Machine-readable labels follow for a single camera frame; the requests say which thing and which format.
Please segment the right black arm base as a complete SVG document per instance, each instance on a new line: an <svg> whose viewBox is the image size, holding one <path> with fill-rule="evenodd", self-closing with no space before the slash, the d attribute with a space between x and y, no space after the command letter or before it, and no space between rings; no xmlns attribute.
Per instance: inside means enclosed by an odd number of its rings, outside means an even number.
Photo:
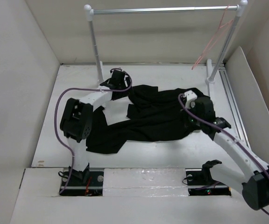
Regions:
<svg viewBox="0 0 269 224"><path fill-rule="evenodd" d="M221 182L205 178L200 168L185 170L186 177L182 183L188 188L189 196L231 196L231 190Z"/></svg>

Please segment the aluminium rail right side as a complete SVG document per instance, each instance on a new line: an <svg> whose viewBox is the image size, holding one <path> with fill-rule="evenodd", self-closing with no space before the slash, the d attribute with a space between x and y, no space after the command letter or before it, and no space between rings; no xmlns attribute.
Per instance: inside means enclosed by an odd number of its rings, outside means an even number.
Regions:
<svg viewBox="0 0 269 224"><path fill-rule="evenodd" d="M240 114L240 111L239 111L239 108L238 108L238 105L237 105L237 102L236 102L236 99L234 96L234 92L233 92L231 84L230 84L230 79L228 77L227 70L226 70L224 63L222 63L219 66L219 76L220 76L220 79L222 81L222 84L223 84L223 87L225 90L228 104L230 106L230 111L231 111L232 118L234 121L235 131L236 131L238 137L242 141L244 141L245 144L249 147L250 143L248 140L247 132L246 132L246 129L244 127L242 117L241 117L241 114Z"/></svg>

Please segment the orange zip tie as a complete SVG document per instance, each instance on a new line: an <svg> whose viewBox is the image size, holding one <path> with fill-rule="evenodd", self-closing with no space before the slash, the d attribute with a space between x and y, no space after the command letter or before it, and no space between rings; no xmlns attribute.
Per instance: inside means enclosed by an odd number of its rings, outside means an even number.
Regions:
<svg viewBox="0 0 269 224"><path fill-rule="evenodd" d="M89 177L87 181L86 189L85 189L85 196L89 194L89 186L90 186L91 180L92 180L92 177Z"/></svg>

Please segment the white and silver clothes rack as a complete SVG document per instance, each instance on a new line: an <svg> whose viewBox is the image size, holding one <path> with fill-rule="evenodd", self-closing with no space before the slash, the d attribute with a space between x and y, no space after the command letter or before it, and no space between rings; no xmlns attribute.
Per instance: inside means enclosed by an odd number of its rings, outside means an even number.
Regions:
<svg viewBox="0 0 269 224"><path fill-rule="evenodd" d="M219 39L200 64L192 70L207 43L223 22L233 19L228 31ZM187 77L197 76L196 83L213 97L217 93L219 66L222 64L235 30L250 3L246 0L201 2L186 7L147 7L134 5L84 6L85 23L92 42L98 83L104 80L103 63L116 65L150 65L186 63Z"/></svg>

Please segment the white foam block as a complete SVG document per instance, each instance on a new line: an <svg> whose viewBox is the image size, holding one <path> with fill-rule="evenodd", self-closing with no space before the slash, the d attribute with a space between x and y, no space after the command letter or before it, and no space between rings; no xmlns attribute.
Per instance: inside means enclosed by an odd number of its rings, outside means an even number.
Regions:
<svg viewBox="0 0 269 224"><path fill-rule="evenodd" d="M103 196L186 197L185 170L180 168L107 168Z"/></svg>

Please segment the black trousers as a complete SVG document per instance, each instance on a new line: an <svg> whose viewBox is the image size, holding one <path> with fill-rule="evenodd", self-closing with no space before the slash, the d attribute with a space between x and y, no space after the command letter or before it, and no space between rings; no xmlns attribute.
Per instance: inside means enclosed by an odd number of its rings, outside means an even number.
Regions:
<svg viewBox="0 0 269 224"><path fill-rule="evenodd" d="M92 130L86 139L87 151L116 154L126 141L181 140L200 127L189 121L178 95L186 89L159 91L157 86L134 86L128 98L127 120L109 125L100 106L93 112Z"/></svg>

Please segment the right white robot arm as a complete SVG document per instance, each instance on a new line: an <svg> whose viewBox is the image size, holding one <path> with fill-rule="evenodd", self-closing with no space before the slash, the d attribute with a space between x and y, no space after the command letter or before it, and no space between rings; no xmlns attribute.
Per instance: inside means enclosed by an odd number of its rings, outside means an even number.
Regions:
<svg viewBox="0 0 269 224"><path fill-rule="evenodd" d="M209 97L197 97L193 92L180 94L178 100L188 114L188 121L220 146L237 164L241 172L227 167L219 160L202 166L202 181L221 182L239 192L253 210L269 205L269 164L260 159L235 135L231 125L217 117Z"/></svg>

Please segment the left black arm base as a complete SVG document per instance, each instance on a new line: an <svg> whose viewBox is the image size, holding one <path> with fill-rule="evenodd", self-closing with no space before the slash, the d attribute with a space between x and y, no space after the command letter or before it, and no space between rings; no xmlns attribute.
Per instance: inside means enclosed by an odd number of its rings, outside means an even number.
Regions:
<svg viewBox="0 0 269 224"><path fill-rule="evenodd" d="M103 169L91 169L89 176L83 183L78 178L71 176L67 187L63 190L68 177L68 171L59 171L58 175L62 177L61 186L59 189L60 196L85 196L85 189L89 177L92 177L89 194L87 196L102 196L103 195L103 181L104 181L104 170Z"/></svg>

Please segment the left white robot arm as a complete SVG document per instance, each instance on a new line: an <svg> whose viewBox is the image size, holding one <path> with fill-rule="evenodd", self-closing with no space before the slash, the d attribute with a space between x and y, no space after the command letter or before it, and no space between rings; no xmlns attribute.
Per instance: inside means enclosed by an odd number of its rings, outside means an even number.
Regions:
<svg viewBox="0 0 269 224"><path fill-rule="evenodd" d="M68 168L66 185L74 180L79 185L89 181L89 162L86 158L86 139L92 130L93 112L109 101L126 97L132 89L130 75L121 68L110 70L111 77L102 82L97 89L69 88L59 97L54 113L54 129L58 141L70 150L71 166ZM60 140L57 132L57 112L60 100L69 91L89 91L83 98L67 100L59 124L68 143Z"/></svg>

